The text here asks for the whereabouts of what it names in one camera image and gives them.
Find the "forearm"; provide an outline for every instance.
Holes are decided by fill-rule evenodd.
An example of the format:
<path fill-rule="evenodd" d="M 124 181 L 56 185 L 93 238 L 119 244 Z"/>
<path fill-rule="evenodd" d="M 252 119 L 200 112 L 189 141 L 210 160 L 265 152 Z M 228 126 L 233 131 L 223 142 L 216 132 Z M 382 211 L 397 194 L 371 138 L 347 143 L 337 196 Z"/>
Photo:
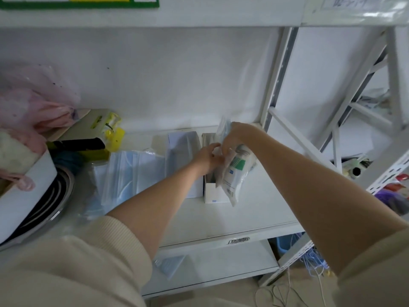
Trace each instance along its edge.
<path fill-rule="evenodd" d="M 107 215 L 120 220 L 153 259 L 171 218 L 198 178 L 192 164 L 125 201 Z"/>
<path fill-rule="evenodd" d="M 331 268 L 340 271 L 377 241 L 408 224 L 342 175 L 250 128 L 245 143 L 263 164 Z"/>

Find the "metal shelving unit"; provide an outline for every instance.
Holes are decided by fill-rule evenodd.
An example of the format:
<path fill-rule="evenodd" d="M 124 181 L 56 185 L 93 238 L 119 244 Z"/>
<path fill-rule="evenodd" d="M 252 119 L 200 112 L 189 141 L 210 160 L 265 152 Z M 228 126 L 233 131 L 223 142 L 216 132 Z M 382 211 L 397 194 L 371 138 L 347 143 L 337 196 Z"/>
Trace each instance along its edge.
<path fill-rule="evenodd" d="M 356 110 L 367 123 L 393 137 L 391 145 L 355 180 L 360 187 L 371 194 L 376 194 L 409 165 L 409 128 L 406 128 L 409 121 L 409 66 L 407 65 L 409 65 L 408 29 L 406 27 L 389 27 L 380 34 L 371 51 L 361 63 L 343 102 L 321 134 L 317 144 L 312 144 L 296 127 L 280 115 L 275 108 L 276 102 L 272 96 L 274 93 L 279 92 L 277 90 L 270 93 L 271 97 L 266 122 L 263 125 L 264 129 L 268 129 L 269 121 L 272 118 L 276 119 L 312 160 L 341 173 L 339 128 L 345 123 L 351 111 Z M 392 120 L 386 119 L 357 103 L 373 74 L 385 66 L 388 66 L 389 70 Z M 285 64 L 278 67 L 285 72 Z M 276 75 L 276 81 L 279 81 L 280 77 L 283 76 L 284 73 Z M 270 82 L 270 84 L 279 85 L 276 81 Z M 334 164 L 322 155 L 331 140 L 333 141 Z M 271 283 L 313 245 L 309 236 L 304 234 L 279 259 L 280 268 L 272 274 L 264 275 L 259 280 L 259 285 L 266 286 Z"/>

